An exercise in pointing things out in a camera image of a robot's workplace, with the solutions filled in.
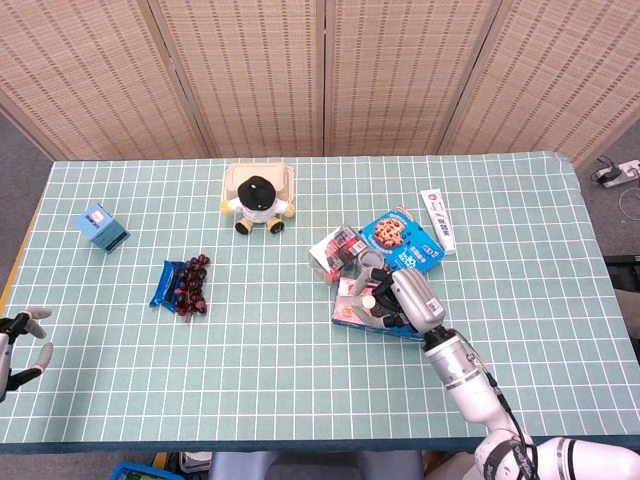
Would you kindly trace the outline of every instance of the small blue box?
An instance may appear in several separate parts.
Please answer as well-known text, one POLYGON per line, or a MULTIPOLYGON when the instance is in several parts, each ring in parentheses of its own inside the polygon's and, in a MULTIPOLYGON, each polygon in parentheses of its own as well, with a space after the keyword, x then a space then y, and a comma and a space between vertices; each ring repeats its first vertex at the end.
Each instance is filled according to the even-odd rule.
POLYGON ((130 236, 99 203, 94 203, 76 218, 76 227, 106 253, 113 252, 130 236))

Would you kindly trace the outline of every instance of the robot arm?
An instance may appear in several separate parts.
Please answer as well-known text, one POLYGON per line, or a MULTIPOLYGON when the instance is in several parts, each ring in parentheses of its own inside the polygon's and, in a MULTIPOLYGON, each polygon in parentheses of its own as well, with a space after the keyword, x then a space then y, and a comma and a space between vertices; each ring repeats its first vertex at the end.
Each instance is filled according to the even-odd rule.
POLYGON ((53 344, 46 343, 40 350, 38 361, 31 368, 15 374, 11 372, 11 354, 18 336, 30 333, 36 338, 46 337, 46 332, 36 320, 49 315, 51 310, 32 308, 20 312, 15 318, 0 319, 0 402, 5 399, 8 391, 18 390, 25 383, 39 377, 49 365, 53 344))
MULTIPOLYGON (((520 429, 475 349, 459 332, 442 326, 444 308, 424 276, 411 269, 391 274, 369 269, 358 279, 354 293, 359 295, 371 280, 380 282, 372 292, 373 300, 360 297, 360 303, 354 300, 354 305, 367 309, 376 303, 391 306, 396 318, 423 334, 425 355, 464 419, 487 427, 487 438, 475 452, 476 468, 465 480, 640 478, 640 456, 622 447, 565 438, 554 438, 536 447, 520 429)), ((360 312, 360 319, 369 325, 387 326, 384 319, 372 317, 362 308, 354 308, 354 312, 360 312)))

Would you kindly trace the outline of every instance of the black cable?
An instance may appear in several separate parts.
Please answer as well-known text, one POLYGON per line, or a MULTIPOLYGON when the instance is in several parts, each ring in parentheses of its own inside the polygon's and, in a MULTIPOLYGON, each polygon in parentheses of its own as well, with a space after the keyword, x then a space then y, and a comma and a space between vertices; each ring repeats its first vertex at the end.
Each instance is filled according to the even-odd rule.
MULTIPOLYGON (((511 410, 511 406, 509 405, 509 402, 507 402, 507 399, 502 393, 502 390, 500 390, 500 387, 498 386, 498 382, 493 377, 491 372, 486 372, 486 376, 487 376, 487 380, 489 381, 489 385, 496 392, 496 396, 498 397, 498 401, 500 402, 500 405, 502 406, 502 408, 504 408, 504 411, 507 412, 507 415, 509 415, 509 418, 513 422, 513 425, 516 427, 516 432, 518 433, 518 437, 520 437, 520 446, 522 448, 522 453, 531 468, 531 479, 540 480, 540 477, 538 476, 538 447, 534 443, 532 443, 531 445, 527 444, 524 438, 524 433, 522 433, 522 428, 520 428, 520 424, 518 423, 518 420, 513 414, 513 411, 511 410), (529 456, 527 455, 528 447, 531 447, 531 456, 533 457, 532 461, 529 459, 529 456)), ((522 472, 518 474, 517 480, 520 480, 521 478, 522 478, 522 472)))
MULTIPOLYGON (((607 157, 606 155, 602 155, 602 156, 607 158, 609 161, 611 161, 613 163, 613 161, 609 157, 607 157)), ((604 163, 604 161, 601 160, 600 157, 598 157, 598 161, 604 163)), ((520 428, 520 424, 518 423, 518 420, 516 420, 516 417, 513 415, 513 412, 511 411, 511 406, 509 405, 509 402, 507 402, 507 399, 505 398, 504 394, 502 393, 502 390, 500 390, 500 387, 498 386, 498 382, 496 381, 494 376, 489 371, 489 368, 487 367, 486 363, 484 363, 484 361, 480 357, 480 354, 478 353, 478 351, 475 348, 473 348, 471 343, 465 338, 464 335, 462 335, 457 330, 453 330, 453 331, 460 338, 462 338, 462 340, 465 343, 465 345, 467 346, 467 348, 471 352, 473 352, 473 355, 476 357, 476 359, 480 363, 480 366, 482 367, 482 370, 483 370, 483 372, 484 372, 484 374, 487 377, 487 380, 489 382, 489 386, 491 388, 493 388, 493 391, 495 392, 496 397, 498 398, 498 401, 500 402, 500 405, 502 406, 504 411, 507 412, 507 415, 509 415, 509 418, 513 422, 513 425, 516 427, 516 432, 518 433, 518 437, 520 437, 520 447, 523 450, 522 453, 523 453, 524 457, 526 458, 526 461, 529 463, 529 466, 530 466, 531 471, 532 471, 532 477, 531 477, 532 480, 540 480, 540 477, 538 476, 538 447, 533 442, 532 442, 531 445, 527 445, 527 443, 525 441, 525 438, 524 438, 524 434, 522 433, 522 429, 520 428), (533 461, 531 461, 529 459, 529 456, 527 455, 527 447, 531 447, 531 456, 533 457, 533 461)), ((522 478, 522 471, 520 471, 520 473, 518 474, 517 480, 521 480, 521 478, 522 478)))
MULTIPOLYGON (((607 157, 606 155, 600 155, 598 158, 596 158, 596 160, 600 163, 602 163, 603 165, 605 165, 606 167, 610 168, 611 171, 613 172, 614 170, 617 170, 618 167, 615 164, 615 162, 613 160, 611 160, 611 158, 607 157)), ((598 181, 597 179, 593 178, 593 176, 598 173, 601 169, 596 170, 595 172, 593 172, 591 174, 591 181, 594 183, 601 183, 601 181, 598 181)))

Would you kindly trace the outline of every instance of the table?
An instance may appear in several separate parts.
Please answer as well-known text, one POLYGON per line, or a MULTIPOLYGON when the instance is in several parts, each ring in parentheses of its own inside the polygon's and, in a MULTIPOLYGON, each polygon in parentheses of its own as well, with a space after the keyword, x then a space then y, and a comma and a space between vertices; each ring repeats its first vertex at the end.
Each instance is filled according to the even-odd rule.
MULTIPOLYGON (((418 345, 332 325, 331 289, 307 263, 330 229, 399 204, 432 232, 427 188, 445 193, 458 245, 428 274, 446 324, 491 364, 524 427, 640 447, 640 368, 565 158, 284 159, 297 216, 250 236, 218 214, 235 161, 54 165, 5 313, 53 308, 56 349, 0 406, 0 449, 473 448, 484 429, 418 345), (95 201, 132 233, 108 256, 73 225, 95 201), (163 260, 200 252, 213 259, 207 316, 149 308, 163 260)), ((14 368, 41 344, 22 338, 14 368)))

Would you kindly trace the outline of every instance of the plush doll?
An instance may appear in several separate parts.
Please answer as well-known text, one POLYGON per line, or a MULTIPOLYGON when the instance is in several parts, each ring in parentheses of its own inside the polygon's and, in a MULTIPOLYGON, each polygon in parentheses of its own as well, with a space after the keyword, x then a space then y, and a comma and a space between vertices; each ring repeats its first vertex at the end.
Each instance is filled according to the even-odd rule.
POLYGON ((236 223, 236 231, 243 235, 251 232, 254 223, 266 223, 271 233, 278 233, 284 228, 284 222, 278 215, 293 217, 295 213, 292 204, 276 197, 273 184, 257 175, 240 184, 236 198, 223 200, 220 211, 226 215, 242 213, 243 218, 236 223))

